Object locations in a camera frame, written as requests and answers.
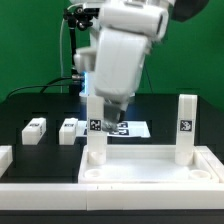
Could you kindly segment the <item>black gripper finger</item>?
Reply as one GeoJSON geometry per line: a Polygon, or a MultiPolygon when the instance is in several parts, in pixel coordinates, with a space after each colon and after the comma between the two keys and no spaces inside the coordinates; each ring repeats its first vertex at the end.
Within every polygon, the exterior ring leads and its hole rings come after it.
{"type": "Polygon", "coordinates": [[[125,111],[120,108],[119,104],[105,101],[104,116],[102,121],[103,131],[117,131],[118,124],[124,120],[125,111]]]}

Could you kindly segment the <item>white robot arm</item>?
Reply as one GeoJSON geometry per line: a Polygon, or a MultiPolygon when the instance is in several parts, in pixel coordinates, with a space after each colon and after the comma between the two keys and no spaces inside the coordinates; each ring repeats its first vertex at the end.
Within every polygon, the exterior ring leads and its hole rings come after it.
{"type": "Polygon", "coordinates": [[[102,129],[115,131],[140,83],[145,56],[166,34],[170,20],[185,22],[209,0],[70,0],[84,16],[97,18],[97,41],[74,54],[78,72],[93,74],[103,99],[102,129]]]}

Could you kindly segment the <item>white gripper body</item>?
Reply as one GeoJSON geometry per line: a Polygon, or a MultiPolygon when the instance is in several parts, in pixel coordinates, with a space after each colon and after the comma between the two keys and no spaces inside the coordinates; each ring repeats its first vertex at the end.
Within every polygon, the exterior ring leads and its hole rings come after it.
{"type": "Polygon", "coordinates": [[[95,62],[97,96],[125,104],[138,89],[148,39],[144,35],[104,28],[95,62]]]}

